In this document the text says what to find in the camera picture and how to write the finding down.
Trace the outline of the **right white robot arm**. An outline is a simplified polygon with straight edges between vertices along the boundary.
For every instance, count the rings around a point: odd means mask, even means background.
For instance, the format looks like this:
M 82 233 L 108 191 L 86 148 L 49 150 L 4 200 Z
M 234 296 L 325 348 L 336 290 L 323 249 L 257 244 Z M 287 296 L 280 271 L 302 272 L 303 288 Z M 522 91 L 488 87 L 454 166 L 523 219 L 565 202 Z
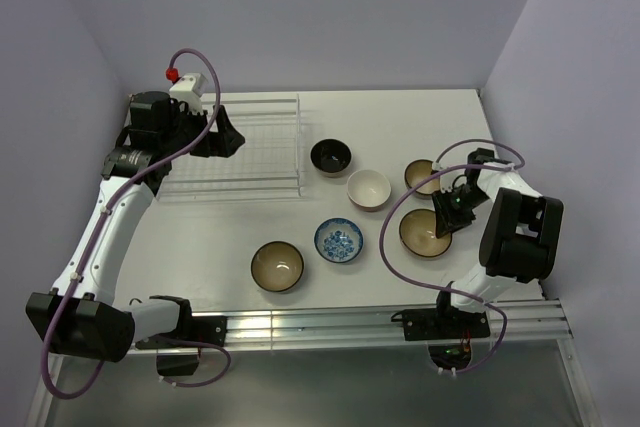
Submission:
M 470 226 L 474 209 L 492 203 L 478 262 L 438 295 L 433 325 L 446 337 L 466 326 L 467 314 L 483 312 L 513 286 L 549 276 L 564 213 L 562 201 L 533 189 L 492 150 L 478 148 L 467 162 L 461 186 L 432 195 L 438 238 Z

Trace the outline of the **white bowl red outside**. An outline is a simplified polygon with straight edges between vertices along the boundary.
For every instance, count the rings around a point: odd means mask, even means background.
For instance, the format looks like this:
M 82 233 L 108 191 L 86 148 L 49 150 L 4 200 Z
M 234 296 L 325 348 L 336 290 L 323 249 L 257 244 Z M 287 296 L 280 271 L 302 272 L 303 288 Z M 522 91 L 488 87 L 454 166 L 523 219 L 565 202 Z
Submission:
M 346 184 L 349 200 L 364 211 L 382 209 L 391 197 L 392 187 L 388 178 L 371 169 L 352 173 Z

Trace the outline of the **tan bowl speckled outside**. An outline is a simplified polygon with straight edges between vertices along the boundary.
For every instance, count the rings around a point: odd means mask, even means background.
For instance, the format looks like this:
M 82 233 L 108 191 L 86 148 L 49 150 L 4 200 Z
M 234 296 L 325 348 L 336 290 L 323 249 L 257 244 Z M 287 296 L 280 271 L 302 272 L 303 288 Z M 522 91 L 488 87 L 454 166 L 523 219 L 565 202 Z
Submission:
M 431 209 L 415 209 L 400 221 L 399 237 L 403 246 L 412 254 L 432 259 L 446 253 L 452 244 L 452 235 L 436 236 L 436 214 Z

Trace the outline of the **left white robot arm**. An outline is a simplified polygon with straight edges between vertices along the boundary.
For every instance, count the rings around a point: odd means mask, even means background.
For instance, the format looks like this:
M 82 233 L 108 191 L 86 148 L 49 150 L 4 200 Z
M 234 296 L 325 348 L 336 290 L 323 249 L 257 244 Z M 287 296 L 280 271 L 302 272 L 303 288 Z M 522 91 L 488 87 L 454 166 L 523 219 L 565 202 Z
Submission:
M 134 233 L 173 161 L 183 155 L 229 158 L 245 143 L 220 102 L 207 112 L 200 101 L 160 91 L 131 97 L 129 123 L 105 158 L 98 198 L 71 260 L 49 292 L 32 293 L 27 301 L 44 358 L 118 362 L 146 338 L 161 336 L 172 346 L 193 338 L 186 299 L 159 295 L 125 310 L 113 303 Z

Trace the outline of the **tan bowl dark rim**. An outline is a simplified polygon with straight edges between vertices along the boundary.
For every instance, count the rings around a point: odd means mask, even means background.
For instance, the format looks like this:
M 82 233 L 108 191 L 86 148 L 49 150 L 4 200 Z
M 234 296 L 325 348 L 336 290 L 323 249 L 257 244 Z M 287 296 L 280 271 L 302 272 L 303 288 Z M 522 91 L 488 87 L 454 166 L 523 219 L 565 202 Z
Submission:
M 301 280 L 304 269 L 301 252 L 284 241 L 272 241 L 261 246 L 250 264 L 251 277 L 256 285 L 272 293 L 292 289 Z

